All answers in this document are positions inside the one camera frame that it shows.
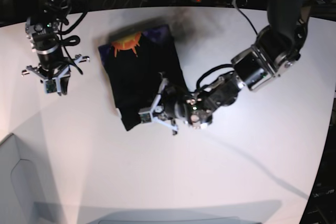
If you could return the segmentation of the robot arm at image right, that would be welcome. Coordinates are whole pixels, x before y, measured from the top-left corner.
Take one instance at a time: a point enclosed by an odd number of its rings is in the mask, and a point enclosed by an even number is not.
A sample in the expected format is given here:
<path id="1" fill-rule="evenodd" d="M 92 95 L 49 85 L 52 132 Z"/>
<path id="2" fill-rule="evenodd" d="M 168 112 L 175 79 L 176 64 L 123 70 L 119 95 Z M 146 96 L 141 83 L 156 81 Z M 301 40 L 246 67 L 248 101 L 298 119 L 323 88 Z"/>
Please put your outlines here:
<path id="1" fill-rule="evenodd" d="M 227 65 L 229 72 L 210 84 L 198 79 L 194 91 L 162 78 L 150 107 L 139 111 L 140 121 L 160 123 L 177 134 L 177 120 L 204 129 L 212 123 L 213 113 L 232 105 L 243 88 L 256 91 L 280 77 L 300 59 L 308 35 L 308 0 L 268 0 L 268 25 L 256 34 L 255 42 Z"/>

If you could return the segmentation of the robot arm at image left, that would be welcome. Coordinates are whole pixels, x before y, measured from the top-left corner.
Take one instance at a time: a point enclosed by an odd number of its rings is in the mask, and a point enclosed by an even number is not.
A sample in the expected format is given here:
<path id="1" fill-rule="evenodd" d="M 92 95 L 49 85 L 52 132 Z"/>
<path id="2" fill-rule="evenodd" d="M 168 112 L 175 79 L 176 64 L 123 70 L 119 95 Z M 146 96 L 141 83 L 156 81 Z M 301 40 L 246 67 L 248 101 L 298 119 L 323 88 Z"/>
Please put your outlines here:
<path id="1" fill-rule="evenodd" d="M 85 18 L 88 10 L 85 9 L 80 17 L 68 25 L 68 14 L 72 9 L 72 0 L 46 0 L 42 10 L 31 17 L 25 23 L 25 33 L 32 52 L 38 56 L 37 66 L 27 66 L 22 70 L 22 76 L 34 74 L 43 85 L 46 94 L 56 93 L 59 96 L 66 95 L 68 83 L 71 77 L 71 68 L 79 73 L 79 63 L 90 60 L 88 56 L 75 55 L 71 57 L 67 47 L 76 46 L 80 43 L 77 35 L 71 33 Z"/>

